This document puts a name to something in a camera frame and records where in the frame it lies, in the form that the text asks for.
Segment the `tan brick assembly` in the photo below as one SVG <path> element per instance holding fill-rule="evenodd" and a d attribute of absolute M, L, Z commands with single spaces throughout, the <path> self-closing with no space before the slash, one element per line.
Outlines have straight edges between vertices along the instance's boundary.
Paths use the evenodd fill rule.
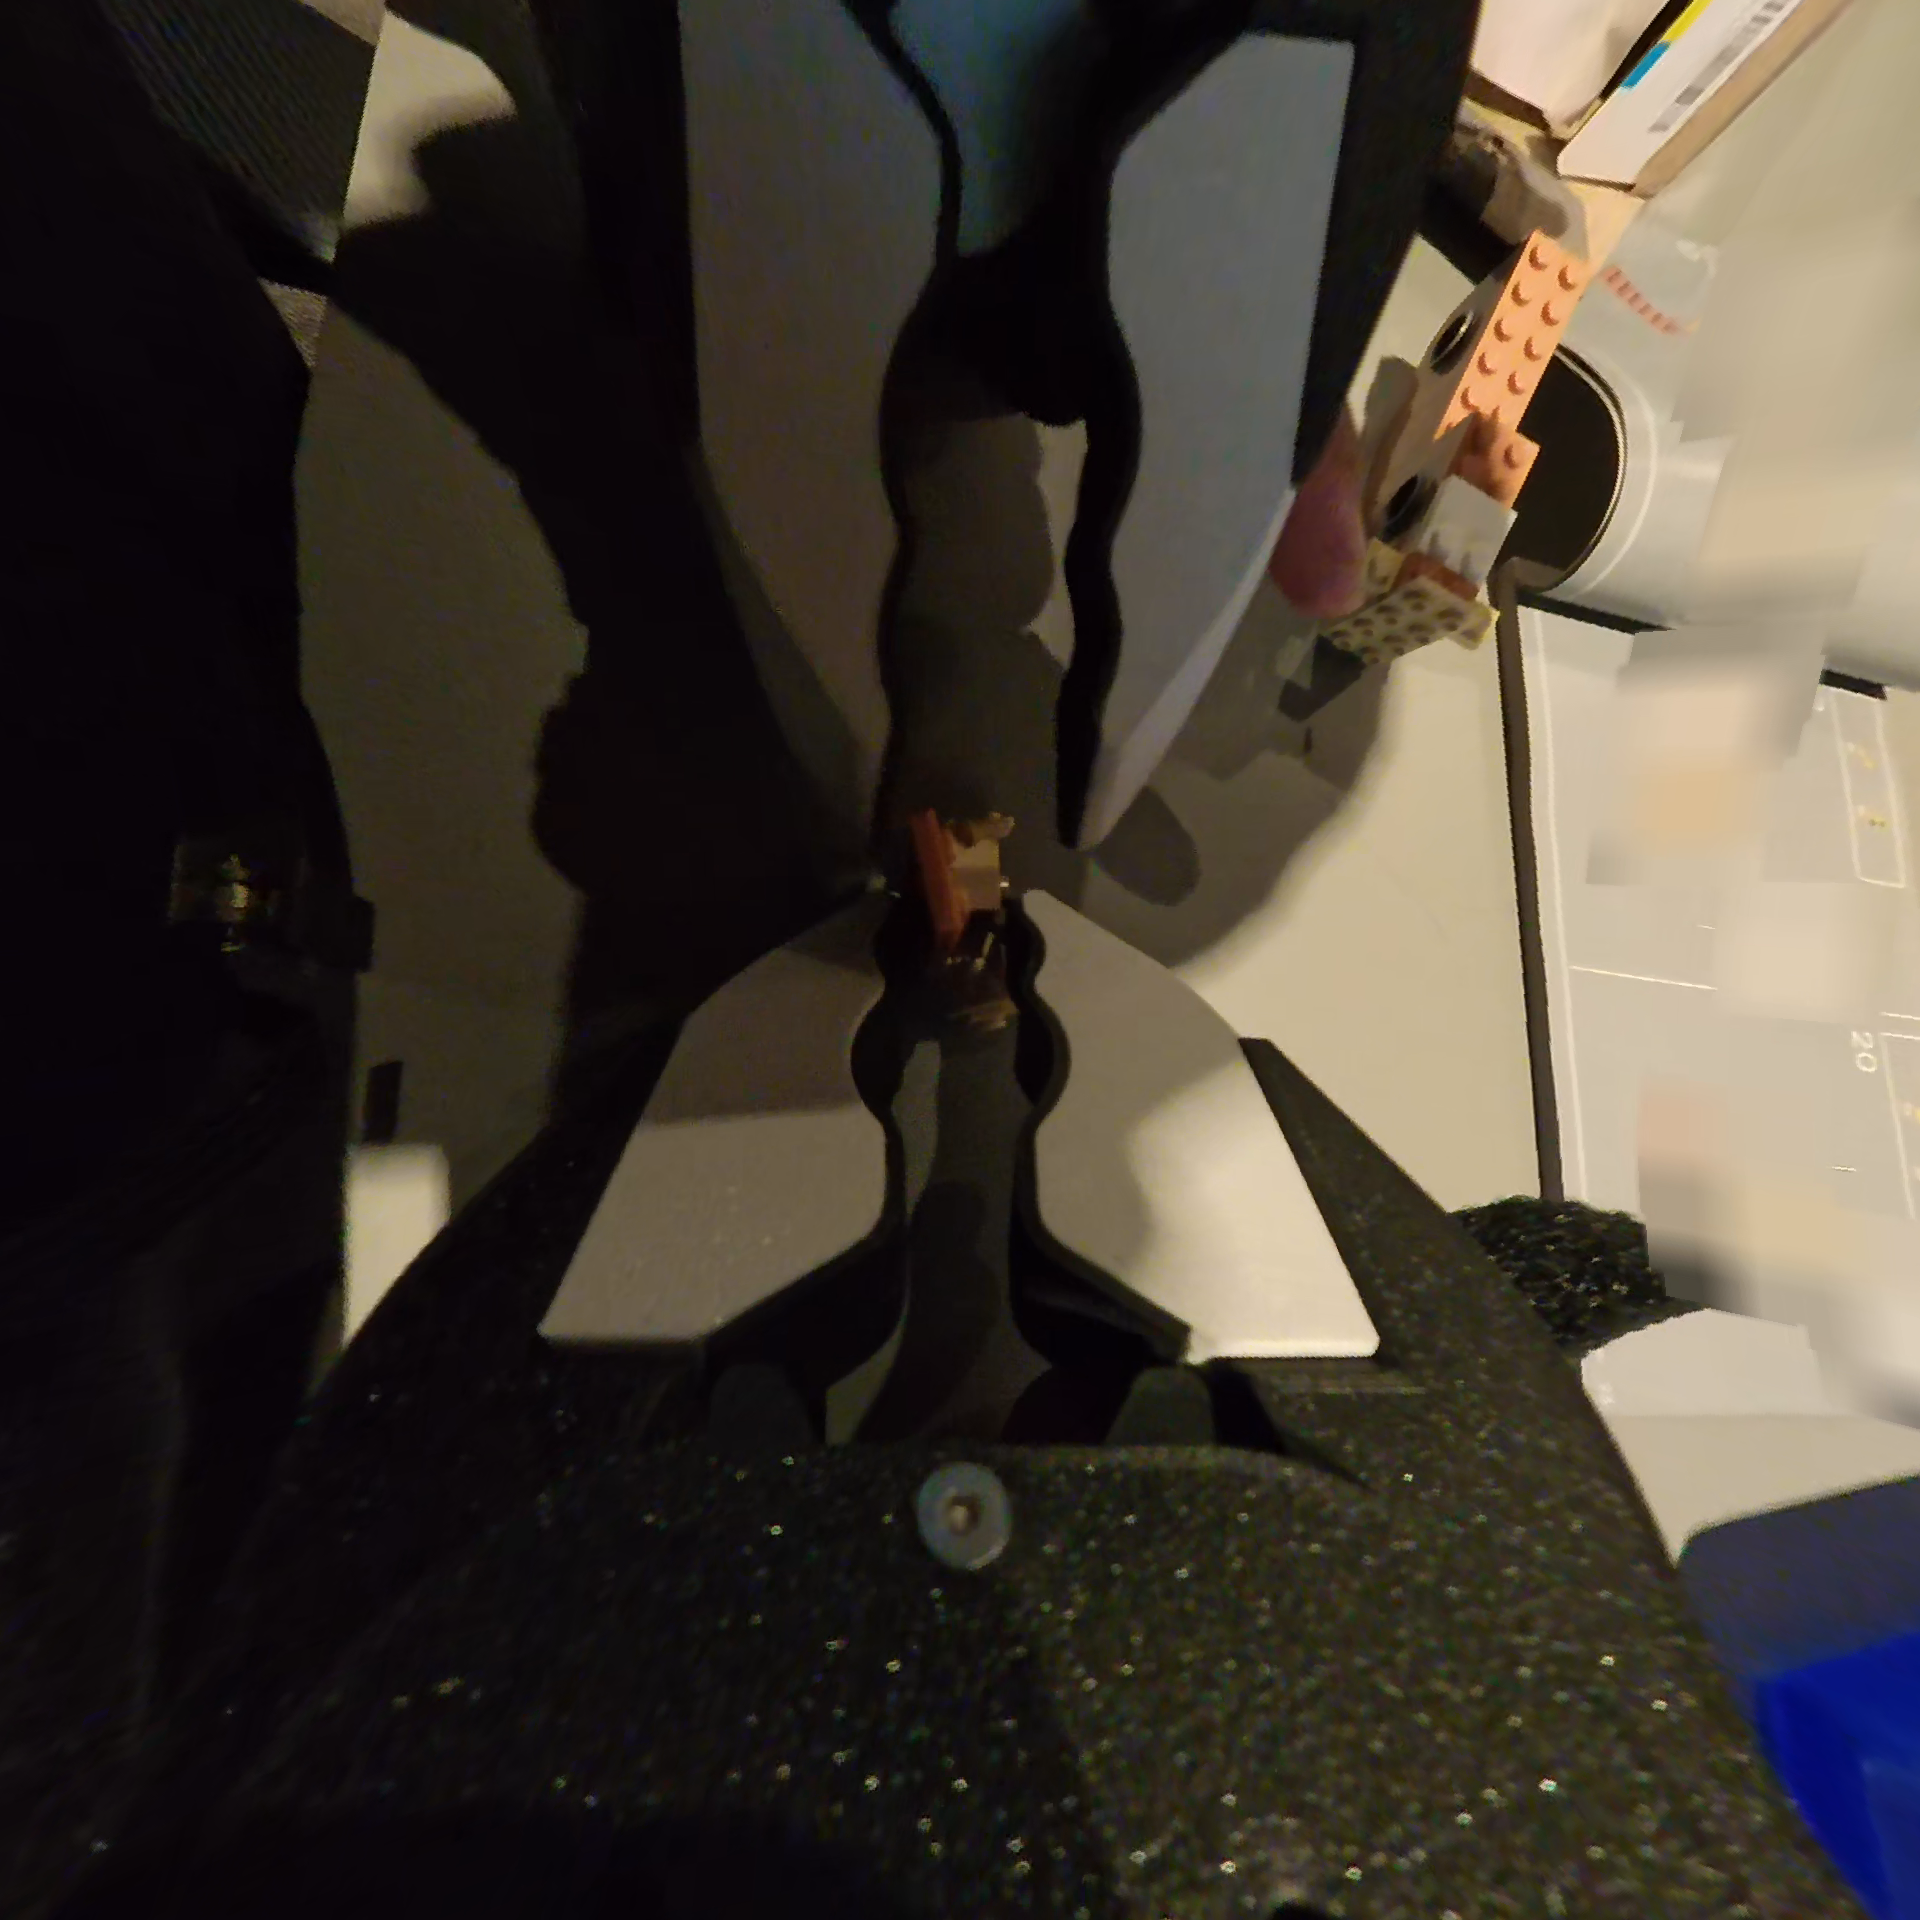
<path fill-rule="evenodd" d="M 937 820 L 945 836 L 945 876 L 953 911 L 941 929 L 940 980 L 948 1017 L 991 1038 L 1017 1020 L 1008 988 L 1005 917 L 1010 879 L 1005 841 L 1017 820 L 1005 812 Z"/>

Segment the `person's left hand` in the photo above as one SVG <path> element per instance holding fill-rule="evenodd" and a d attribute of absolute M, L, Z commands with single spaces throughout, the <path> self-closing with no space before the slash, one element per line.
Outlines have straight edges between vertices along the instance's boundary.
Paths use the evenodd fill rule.
<path fill-rule="evenodd" d="M 1355 462 L 1349 438 L 1328 442 L 1303 480 L 1268 562 L 1274 585 L 1306 616 L 1346 616 L 1363 600 L 1369 537 Z"/>

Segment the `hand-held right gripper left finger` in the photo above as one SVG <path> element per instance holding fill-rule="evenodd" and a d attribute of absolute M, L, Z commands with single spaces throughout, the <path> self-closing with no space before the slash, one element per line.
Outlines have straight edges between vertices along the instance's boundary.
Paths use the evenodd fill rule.
<path fill-rule="evenodd" d="M 546 1306 L 546 1341 L 875 1352 L 893 1332 L 900 1153 L 858 1077 L 891 906 L 858 896 L 689 1014 Z"/>

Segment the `orange and tan brick model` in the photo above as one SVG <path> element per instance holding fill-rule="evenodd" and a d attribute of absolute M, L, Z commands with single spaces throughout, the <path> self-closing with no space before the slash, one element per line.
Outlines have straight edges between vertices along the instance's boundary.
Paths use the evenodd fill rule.
<path fill-rule="evenodd" d="M 1523 422 L 1589 286 L 1547 231 L 1472 289 L 1420 366 L 1384 360 L 1363 426 L 1364 599 L 1316 638 L 1381 664 L 1495 624 L 1485 588 L 1539 462 Z"/>

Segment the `blue plastic bin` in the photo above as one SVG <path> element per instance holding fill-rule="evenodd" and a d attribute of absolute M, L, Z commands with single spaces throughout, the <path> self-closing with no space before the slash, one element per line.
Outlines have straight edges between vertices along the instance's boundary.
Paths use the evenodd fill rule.
<path fill-rule="evenodd" d="M 1917 1914 L 1917 1478 L 1695 1536 L 1679 1576 L 1860 1903 Z"/>

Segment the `grey instruction booklet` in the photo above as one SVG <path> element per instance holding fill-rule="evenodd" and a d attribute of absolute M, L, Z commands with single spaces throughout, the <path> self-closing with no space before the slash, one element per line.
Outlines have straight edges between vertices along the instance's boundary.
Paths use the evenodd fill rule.
<path fill-rule="evenodd" d="M 1623 229 L 1495 576 L 1543 1182 L 1760 1373 L 1648 1410 L 1915 1423 L 1915 442 L 1852 605 L 1685 622 L 1738 450 L 1716 292 L 1706 238 Z"/>

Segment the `grey desk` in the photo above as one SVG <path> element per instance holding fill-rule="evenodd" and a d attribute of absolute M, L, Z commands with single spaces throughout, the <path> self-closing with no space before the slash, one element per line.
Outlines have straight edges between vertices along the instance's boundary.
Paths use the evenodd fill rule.
<path fill-rule="evenodd" d="M 304 670 L 375 904 L 356 1337 L 444 1225 L 641 1032 L 807 920 L 764 833 L 796 773 L 657 422 L 655 354 L 586 257 L 523 4 L 387 4 L 298 470 Z M 1085 911 L 1277 1042 L 1444 1201 L 1533 1188 L 1498 670 L 1420 655 L 1301 734 L 1219 679 L 1225 777 L 1170 764 Z"/>

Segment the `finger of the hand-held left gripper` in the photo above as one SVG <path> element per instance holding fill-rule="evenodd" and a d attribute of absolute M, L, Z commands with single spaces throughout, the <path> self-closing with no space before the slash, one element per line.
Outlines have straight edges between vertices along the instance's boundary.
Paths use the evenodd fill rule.
<path fill-rule="evenodd" d="M 679 6 L 701 497 L 775 720 L 873 801 L 898 526 L 880 409 L 937 257 L 941 150 L 847 4 Z"/>
<path fill-rule="evenodd" d="M 1083 508 L 1075 638 L 1091 744 L 1060 742 L 1063 839 L 1098 845 L 1185 729 L 1293 503 L 1293 450 L 1353 46 L 1245 31 L 1120 145 L 1105 280 L 1120 348 L 1111 527 Z"/>

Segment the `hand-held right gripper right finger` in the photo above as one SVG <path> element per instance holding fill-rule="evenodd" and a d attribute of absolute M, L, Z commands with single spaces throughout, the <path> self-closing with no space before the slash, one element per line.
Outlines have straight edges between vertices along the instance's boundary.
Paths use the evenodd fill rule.
<path fill-rule="evenodd" d="M 1232 1023 L 1044 892 L 1033 1006 L 1055 1068 L 1032 1218 L 1170 1361 L 1369 1359 L 1379 1329 Z"/>

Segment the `dark printed cardboard box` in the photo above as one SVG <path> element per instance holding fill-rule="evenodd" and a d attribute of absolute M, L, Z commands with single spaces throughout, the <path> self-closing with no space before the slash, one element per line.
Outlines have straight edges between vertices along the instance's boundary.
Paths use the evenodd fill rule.
<path fill-rule="evenodd" d="M 1687 4 L 1556 154 L 1556 174 L 1664 192 L 1850 2 Z"/>

